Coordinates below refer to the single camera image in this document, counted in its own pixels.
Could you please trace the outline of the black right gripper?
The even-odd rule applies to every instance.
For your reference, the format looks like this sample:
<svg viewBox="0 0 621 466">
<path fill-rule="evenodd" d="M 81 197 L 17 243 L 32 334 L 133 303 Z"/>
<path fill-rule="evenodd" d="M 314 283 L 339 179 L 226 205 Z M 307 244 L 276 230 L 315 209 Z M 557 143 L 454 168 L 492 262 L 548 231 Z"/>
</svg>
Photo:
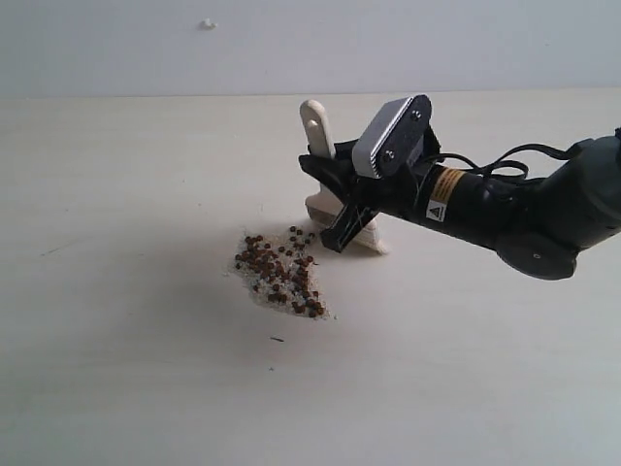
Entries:
<svg viewBox="0 0 621 466">
<path fill-rule="evenodd" d="M 440 153 L 440 143 L 429 124 L 420 156 L 410 158 L 394 176 L 374 180 L 360 177 L 354 171 L 351 151 L 359 138 L 336 144 L 332 157 L 320 156 L 312 150 L 298 157 L 302 171 L 335 198 L 332 204 L 311 209 L 311 219 L 320 226 L 321 245 L 334 252 L 343 252 L 357 240 L 368 249 L 380 252 L 380 239 L 370 224 L 379 214 L 411 217 L 409 212 L 422 190 L 418 167 L 426 167 L 425 159 Z"/>
</svg>

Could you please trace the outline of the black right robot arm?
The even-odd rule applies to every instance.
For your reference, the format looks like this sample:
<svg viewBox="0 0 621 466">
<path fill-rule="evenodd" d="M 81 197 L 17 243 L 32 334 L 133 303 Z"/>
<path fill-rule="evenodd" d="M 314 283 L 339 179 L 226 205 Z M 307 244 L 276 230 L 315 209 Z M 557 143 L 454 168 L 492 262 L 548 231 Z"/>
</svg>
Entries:
<svg viewBox="0 0 621 466">
<path fill-rule="evenodd" d="M 377 215 L 386 214 L 494 251 L 529 277 L 571 277 L 578 255 L 620 232 L 620 135 L 586 139 L 567 150 L 527 144 L 562 161 L 545 178 L 528 178 L 525 164 L 507 154 L 479 167 L 444 165 L 448 154 L 431 127 L 418 130 L 393 157 L 394 175 L 356 174 L 351 141 L 334 158 L 303 154 L 301 169 L 341 202 L 319 237 L 341 252 Z"/>
</svg>

